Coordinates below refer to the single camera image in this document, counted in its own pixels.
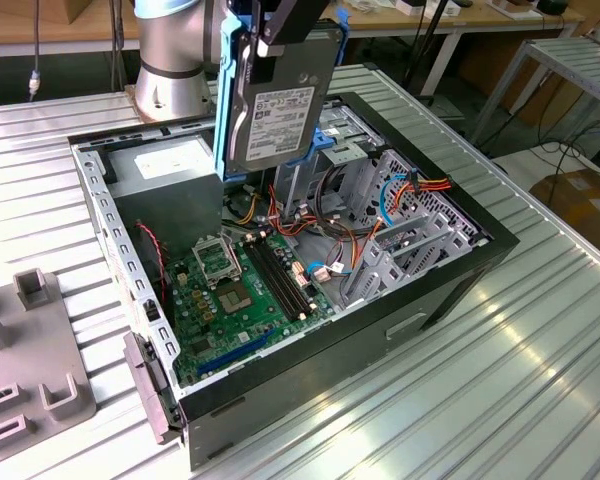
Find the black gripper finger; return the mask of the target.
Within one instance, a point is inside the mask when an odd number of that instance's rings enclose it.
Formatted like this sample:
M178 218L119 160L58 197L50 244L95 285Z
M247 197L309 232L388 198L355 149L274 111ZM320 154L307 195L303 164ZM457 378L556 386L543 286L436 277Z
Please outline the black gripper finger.
M275 63L284 54L283 45L270 46L263 40L255 43L252 58L252 82L267 83L273 79Z

